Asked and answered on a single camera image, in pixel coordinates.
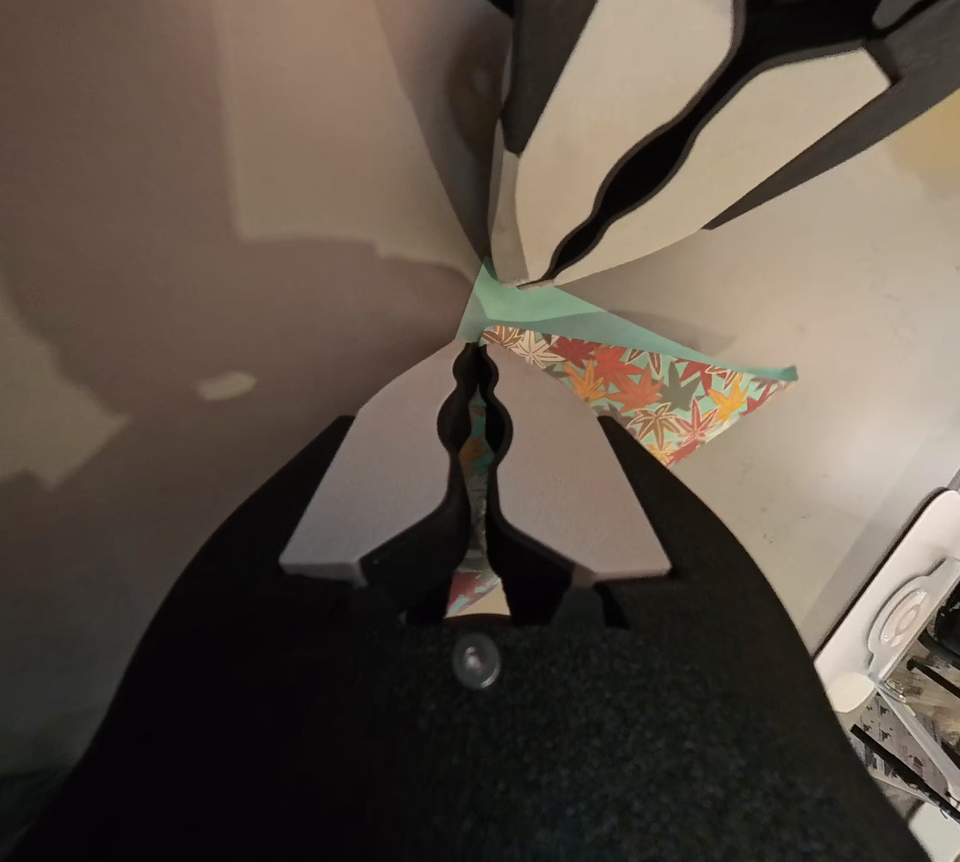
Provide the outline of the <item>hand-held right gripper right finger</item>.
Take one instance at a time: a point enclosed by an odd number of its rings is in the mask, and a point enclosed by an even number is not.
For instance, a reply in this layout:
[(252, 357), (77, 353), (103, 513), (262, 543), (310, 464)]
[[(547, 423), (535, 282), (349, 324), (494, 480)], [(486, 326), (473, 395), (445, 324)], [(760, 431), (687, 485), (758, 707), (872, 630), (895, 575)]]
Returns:
[(510, 621), (547, 626), (570, 593), (604, 621), (597, 588), (667, 578), (666, 549), (589, 405), (504, 346), (477, 360), (494, 451), (487, 551)]

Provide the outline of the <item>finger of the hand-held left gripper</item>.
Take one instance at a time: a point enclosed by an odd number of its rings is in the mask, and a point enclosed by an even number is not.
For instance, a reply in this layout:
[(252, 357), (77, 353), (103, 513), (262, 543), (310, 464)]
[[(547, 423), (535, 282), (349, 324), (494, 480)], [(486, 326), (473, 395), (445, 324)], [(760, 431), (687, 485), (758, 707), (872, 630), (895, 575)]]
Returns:
[(701, 231), (897, 80), (858, 41), (755, 66), (696, 124), (651, 195), (605, 221), (593, 245), (559, 263), (551, 281), (581, 280)]
[(736, 41), (738, 0), (598, 0), (522, 153), (503, 145), (490, 249), (509, 286), (548, 278), (618, 163), (698, 96)]

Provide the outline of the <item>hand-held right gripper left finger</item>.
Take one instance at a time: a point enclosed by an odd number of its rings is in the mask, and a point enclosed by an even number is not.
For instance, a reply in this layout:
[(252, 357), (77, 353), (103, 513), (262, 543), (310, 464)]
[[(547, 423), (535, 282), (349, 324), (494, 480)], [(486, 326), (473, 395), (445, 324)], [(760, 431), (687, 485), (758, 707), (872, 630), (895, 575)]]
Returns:
[(286, 575), (375, 591), (412, 624), (443, 622), (474, 535), (460, 455), (476, 351), (452, 341), (366, 401), (279, 557)]

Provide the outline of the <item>leaf-patterned origami paper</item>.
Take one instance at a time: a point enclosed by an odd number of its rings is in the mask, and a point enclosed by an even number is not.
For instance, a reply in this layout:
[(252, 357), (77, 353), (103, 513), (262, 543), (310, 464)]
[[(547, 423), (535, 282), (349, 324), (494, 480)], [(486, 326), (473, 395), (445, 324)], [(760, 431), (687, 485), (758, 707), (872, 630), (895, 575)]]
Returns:
[[(618, 634), (691, 634), (695, 625), (738, 621), (790, 628), (778, 597), (762, 571), (726, 524), (677, 477), (670, 467), (693, 454), (744, 416), (796, 381), (794, 368), (767, 374), (708, 362), (650, 332), (612, 316), (556, 288), (522, 291), (500, 283), (491, 263), (478, 272), (457, 339), (474, 343), (477, 390), (470, 401), (472, 431), (461, 450), (469, 490), (473, 533), (483, 555), (466, 553), (453, 577), (458, 589), (496, 580), (507, 613), (489, 612), (487, 586), (472, 604), (481, 608), (484, 629), (559, 626), (574, 630), (610, 629)], [(502, 581), (492, 567), (486, 538), (489, 470), (495, 451), (490, 440), (478, 353), (498, 345), (519, 355), (570, 390), (596, 414), (627, 473), (654, 532), (673, 567), (663, 579), (599, 585), (604, 621), (587, 614), (586, 603), (569, 593), (547, 626), (516, 626), (510, 618)]]

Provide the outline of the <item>white plastic stand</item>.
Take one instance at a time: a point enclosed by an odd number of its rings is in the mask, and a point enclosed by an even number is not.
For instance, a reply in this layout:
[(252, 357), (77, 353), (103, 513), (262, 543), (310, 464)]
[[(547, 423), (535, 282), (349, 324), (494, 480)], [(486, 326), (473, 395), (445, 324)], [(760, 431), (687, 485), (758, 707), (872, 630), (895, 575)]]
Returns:
[(814, 656), (836, 714), (874, 696), (958, 582), (959, 493), (947, 488), (920, 509)]

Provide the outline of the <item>printed paper sheet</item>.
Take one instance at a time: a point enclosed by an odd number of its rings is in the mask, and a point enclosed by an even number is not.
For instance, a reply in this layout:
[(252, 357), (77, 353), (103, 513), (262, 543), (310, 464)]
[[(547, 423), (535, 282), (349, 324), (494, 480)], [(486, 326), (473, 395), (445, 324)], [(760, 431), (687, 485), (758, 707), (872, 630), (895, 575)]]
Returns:
[(889, 787), (958, 814), (958, 699), (935, 689), (907, 695), (877, 689), (848, 727), (868, 772)]

